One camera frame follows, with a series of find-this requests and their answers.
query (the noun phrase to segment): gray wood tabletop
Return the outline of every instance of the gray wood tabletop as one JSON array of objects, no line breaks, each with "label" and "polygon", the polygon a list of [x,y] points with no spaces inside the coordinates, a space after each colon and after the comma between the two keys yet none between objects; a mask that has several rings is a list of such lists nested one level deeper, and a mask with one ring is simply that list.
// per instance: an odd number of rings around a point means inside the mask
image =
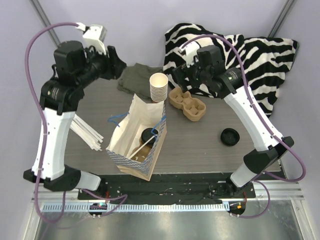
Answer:
[{"label": "gray wood tabletop", "polygon": [[[91,150],[70,130],[65,164],[100,175],[121,173],[105,151],[116,127],[107,120],[111,116],[126,113],[133,95],[117,90],[117,84],[116,80],[103,79],[92,83],[85,89],[85,97],[76,112],[104,136],[101,144],[103,151]],[[174,108],[168,99],[165,101],[167,134],[154,173],[234,172],[243,163],[244,155],[254,149],[249,134],[223,100],[193,97],[206,104],[206,114],[198,122],[188,120],[182,110]],[[229,147],[221,143],[220,135],[225,128],[239,132],[240,141],[237,145]],[[279,171],[280,167],[275,163],[268,170]]]}]

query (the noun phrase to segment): green towel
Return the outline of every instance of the green towel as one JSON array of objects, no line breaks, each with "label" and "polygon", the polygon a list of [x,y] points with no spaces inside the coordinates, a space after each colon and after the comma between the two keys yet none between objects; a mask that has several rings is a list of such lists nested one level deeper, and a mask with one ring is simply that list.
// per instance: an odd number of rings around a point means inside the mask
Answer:
[{"label": "green towel", "polygon": [[140,63],[127,66],[118,80],[117,88],[128,94],[137,94],[139,98],[150,99],[150,77],[162,73],[162,67],[150,67]]}]

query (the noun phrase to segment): white wall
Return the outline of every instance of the white wall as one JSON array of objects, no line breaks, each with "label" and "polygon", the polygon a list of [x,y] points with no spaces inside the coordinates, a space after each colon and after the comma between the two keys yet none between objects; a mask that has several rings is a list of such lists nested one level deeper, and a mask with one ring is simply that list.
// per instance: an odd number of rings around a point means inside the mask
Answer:
[{"label": "white wall", "polygon": [[[285,0],[40,0],[52,23],[102,24],[106,45],[127,64],[162,66],[167,30],[178,23],[203,25],[221,34],[267,36]],[[58,29],[62,41],[79,39]]]},{"label": "white wall", "polygon": [[[31,37],[43,26],[27,0],[0,3],[0,238],[21,239],[34,184],[23,179],[37,154],[41,121],[27,84],[24,58]],[[30,58],[36,92],[51,75],[54,45],[45,35]]]},{"label": "white wall", "polygon": [[[305,162],[307,175],[300,185],[317,231],[320,226],[317,207],[320,202],[319,9],[319,0],[298,0],[277,34],[297,40],[300,49],[280,88],[271,119],[284,135],[293,137],[293,148]],[[284,156],[284,167],[291,178],[301,174],[300,165],[289,153]]]}]

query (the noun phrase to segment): black and white striped fabric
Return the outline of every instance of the black and white striped fabric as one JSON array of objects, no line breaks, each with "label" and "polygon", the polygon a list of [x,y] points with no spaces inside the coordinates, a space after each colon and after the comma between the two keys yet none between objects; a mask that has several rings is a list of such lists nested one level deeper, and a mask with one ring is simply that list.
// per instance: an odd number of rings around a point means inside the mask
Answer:
[{"label": "black and white striped fabric", "polygon": [[[171,88],[178,86],[174,82],[172,70],[184,64],[185,56],[179,54],[179,47],[186,41],[199,35],[213,34],[224,37],[237,49],[244,65],[245,76],[253,95],[264,113],[269,117],[279,96],[279,87],[285,81],[285,73],[291,70],[298,42],[286,38],[250,37],[242,34],[221,35],[204,29],[201,25],[180,23],[165,33],[165,58],[163,71],[169,78]],[[220,48],[225,60],[225,68],[239,68],[239,63],[231,48],[221,40],[201,38],[196,41],[201,47],[215,45]],[[217,98],[202,84],[200,88],[188,86],[191,94]]]}]

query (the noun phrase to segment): paper cup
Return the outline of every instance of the paper cup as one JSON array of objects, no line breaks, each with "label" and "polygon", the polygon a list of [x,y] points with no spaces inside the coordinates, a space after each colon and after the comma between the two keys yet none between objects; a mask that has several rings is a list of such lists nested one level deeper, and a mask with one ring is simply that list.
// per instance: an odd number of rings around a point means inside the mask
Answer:
[{"label": "paper cup", "polygon": [[154,102],[161,102],[168,96],[168,77],[163,73],[155,73],[150,77],[150,95]]}]

